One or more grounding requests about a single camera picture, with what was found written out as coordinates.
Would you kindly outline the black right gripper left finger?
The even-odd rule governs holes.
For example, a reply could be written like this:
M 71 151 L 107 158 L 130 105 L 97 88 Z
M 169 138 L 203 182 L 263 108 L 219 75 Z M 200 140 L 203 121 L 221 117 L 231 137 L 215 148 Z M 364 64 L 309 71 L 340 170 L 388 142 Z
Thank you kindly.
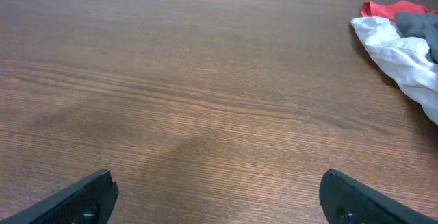
M 101 169 L 1 221 L 1 224 L 107 224 L 119 190 Z

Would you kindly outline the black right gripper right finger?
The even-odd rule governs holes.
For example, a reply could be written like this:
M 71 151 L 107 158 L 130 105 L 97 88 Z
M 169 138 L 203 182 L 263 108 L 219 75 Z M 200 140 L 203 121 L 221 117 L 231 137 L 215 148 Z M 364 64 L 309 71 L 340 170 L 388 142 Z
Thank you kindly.
M 329 224 L 437 224 L 335 169 L 323 175 L 319 199 Z

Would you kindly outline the grey cotton shorts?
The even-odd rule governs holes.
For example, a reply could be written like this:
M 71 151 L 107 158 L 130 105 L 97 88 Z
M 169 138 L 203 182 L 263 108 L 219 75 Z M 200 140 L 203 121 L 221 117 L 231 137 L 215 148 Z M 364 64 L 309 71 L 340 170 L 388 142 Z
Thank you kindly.
M 437 15 L 433 13 L 414 14 L 398 12 L 395 15 L 396 26 L 404 37 L 424 39 L 433 62 L 437 63 Z

